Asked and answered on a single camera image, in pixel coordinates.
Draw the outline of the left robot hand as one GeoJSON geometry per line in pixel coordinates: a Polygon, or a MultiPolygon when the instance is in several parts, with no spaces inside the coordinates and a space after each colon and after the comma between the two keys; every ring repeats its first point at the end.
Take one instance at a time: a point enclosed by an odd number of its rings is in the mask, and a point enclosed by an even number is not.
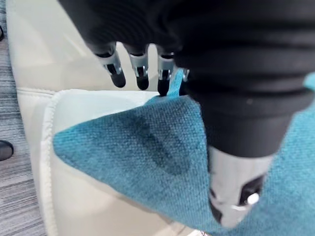
{"type": "Polygon", "coordinates": [[[313,90],[312,0],[62,0],[89,49],[118,71],[125,45],[135,71],[145,48],[159,52],[159,92],[173,65],[188,70],[182,91],[201,107],[211,171],[210,206],[236,227],[255,204],[295,113],[313,90]]]}

